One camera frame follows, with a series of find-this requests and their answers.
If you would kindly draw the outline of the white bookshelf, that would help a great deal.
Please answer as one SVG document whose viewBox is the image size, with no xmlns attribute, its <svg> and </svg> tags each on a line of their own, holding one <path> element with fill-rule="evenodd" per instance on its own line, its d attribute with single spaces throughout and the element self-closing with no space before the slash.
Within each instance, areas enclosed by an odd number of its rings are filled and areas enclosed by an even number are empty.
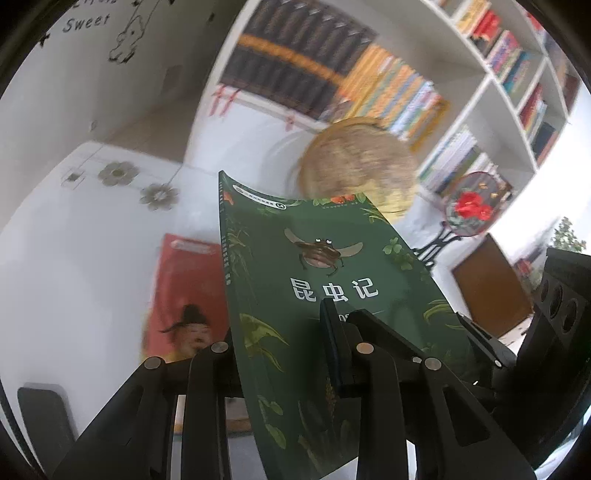
<svg viewBox="0 0 591 480">
<path fill-rule="evenodd" d="M 483 149 L 516 190 L 562 133 L 580 81 L 514 1 L 249 1 L 201 94 L 184 160 L 259 190 L 331 125 L 367 121 L 443 193 Z"/>
</svg>

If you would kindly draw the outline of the red poetry book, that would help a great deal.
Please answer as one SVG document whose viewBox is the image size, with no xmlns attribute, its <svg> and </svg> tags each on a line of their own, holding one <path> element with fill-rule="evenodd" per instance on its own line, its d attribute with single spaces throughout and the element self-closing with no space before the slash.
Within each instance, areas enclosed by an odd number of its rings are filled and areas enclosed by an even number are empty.
<svg viewBox="0 0 591 480">
<path fill-rule="evenodd" d="M 142 356 L 192 358 L 228 333 L 221 246 L 167 233 L 162 240 Z"/>
</svg>

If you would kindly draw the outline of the row of dark hardcover books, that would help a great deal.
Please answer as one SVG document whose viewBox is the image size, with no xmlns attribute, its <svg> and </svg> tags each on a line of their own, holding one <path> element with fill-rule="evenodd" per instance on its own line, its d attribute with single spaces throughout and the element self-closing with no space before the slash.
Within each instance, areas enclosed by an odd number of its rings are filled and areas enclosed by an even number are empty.
<svg viewBox="0 0 591 480">
<path fill-rule="evenodd" d="M 377 33 L 322 1 L 260 1 L 221 84 L 318 120 Z"/>
</svg>

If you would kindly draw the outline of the row of yellow orange books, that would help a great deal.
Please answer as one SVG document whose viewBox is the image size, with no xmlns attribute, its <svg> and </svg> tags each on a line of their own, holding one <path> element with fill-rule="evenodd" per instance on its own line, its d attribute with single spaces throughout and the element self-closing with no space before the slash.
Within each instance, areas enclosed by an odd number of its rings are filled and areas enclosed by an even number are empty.
<svg viewBox="0 0 591 480">
<path fill-rule="evenodd" d="M 403 58 L 373 43 L 339 85 L 321 119 L 336 123 L 370 118 L 418 151 L 446 115 L 450 103 Z"/>
</svg>

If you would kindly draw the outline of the brown wooden cabinet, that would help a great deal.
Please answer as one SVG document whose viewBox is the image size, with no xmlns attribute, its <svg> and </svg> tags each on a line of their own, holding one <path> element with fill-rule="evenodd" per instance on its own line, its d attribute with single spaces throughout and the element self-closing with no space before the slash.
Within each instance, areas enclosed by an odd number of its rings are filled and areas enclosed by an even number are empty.
<svg viewBox="0 0 591 480">
<path fill-rule="evenodd" d="M 452 269 L 469 317 L 497 338 L 533 312 L 530 296 L 494 238 L 487 234 L 476 249 Z"/>
</svg>

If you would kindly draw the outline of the black chair back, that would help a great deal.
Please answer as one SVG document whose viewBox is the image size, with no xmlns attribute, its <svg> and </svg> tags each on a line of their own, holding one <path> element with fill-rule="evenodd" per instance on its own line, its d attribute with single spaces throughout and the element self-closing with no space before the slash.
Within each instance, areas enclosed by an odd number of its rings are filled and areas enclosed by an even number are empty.
<svg viewBox="0 0 591 480">
<path fill-rule="evenodd" d="M 77 437 L 66 392 L 56 384 L 29 383 L 17 399 L 34 453 L 51 479 Z"/>
</svg>

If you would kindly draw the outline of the yellow desk globe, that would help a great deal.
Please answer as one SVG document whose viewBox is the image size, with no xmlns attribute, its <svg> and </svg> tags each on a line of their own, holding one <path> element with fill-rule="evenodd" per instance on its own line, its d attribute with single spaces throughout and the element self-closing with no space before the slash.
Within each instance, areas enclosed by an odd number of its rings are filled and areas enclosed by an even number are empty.
<svg viewBox="0 0 591 480">
<path fill-rule="evenodd" d="M 417 168 L 407 144 L 378 120 L 349 118 L 308 144 L 298 160 L 297 186 L 307 199 L 363 194 L 394 223 L 415 200 Z"/>
</svg>

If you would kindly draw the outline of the dark green insect book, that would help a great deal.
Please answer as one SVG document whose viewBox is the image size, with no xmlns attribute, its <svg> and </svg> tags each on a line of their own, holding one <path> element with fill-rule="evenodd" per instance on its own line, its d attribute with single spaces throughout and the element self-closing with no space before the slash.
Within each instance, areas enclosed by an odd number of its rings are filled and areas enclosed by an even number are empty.
<svg viewBox="0 0 591 480">
<path fill-rule="evenodd" d="M 332 385 L 322 314 L 365 310 L 461 380 L 480 366 L 454 309 L 362 193 L 270 196 L 218 176 L 235 360 L 270 479 L 320 479 L 358 454 L 359 404 Z"/>
</svg>

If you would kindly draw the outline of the green potted plant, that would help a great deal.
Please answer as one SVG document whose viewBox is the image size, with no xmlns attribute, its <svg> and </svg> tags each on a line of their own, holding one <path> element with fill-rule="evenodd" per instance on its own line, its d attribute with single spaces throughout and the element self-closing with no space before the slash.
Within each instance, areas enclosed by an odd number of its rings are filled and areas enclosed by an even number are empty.
<svg viewBox="0 0 591 480">
<path fill-rule="evenodd" d="M 554 230 L 552 246 L 559 250 L 583 253 L 587 248 L 587 243 L 576 236 L 570 219 L 563 217 Z"/>
</svg>

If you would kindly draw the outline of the upper shelf colourful books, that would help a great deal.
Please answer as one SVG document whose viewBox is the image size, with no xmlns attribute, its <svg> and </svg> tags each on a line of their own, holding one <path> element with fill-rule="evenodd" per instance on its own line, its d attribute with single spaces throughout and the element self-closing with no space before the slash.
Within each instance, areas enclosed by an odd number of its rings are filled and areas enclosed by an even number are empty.
<svg viewBox="0 0 591 480">
<path fill-rule="evenodd" d="M 569 120 L 581 79 L 541 23 L 516 1 L 435 1 L 510 99 L 542 165 Z"/>
</svg>

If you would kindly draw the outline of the round embroidered fan on stand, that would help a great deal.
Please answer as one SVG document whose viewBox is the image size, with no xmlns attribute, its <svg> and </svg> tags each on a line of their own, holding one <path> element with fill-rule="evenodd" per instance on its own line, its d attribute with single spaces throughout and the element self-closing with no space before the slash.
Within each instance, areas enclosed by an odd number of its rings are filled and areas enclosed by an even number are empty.
<svg viewBox="0 0 591 480">
<path fill-rule="evenodd" d="M 436 258 L 449 245 L 485 233 L 513 196 L 501 175 L 476 171 L 463 176 L 444 197 L 444 219 L 438 234 L 413 253 L 432 271 Z"/>
</svg>

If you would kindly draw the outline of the row of white blue books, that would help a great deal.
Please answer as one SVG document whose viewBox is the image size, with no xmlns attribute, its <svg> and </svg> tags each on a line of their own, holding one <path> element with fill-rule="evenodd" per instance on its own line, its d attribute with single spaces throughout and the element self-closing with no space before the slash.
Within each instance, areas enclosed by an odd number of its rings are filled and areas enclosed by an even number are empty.
<svg viewBox="0 0 591 480">
<path fill-rule="evenodd" d="M 434 195 L 445 197 L 464 176 L 485 172 L 500 179 L 498 166 L 479 145 L 467 125 L 441 146 L 419 175 L 420 186 Z"/>
</svg>

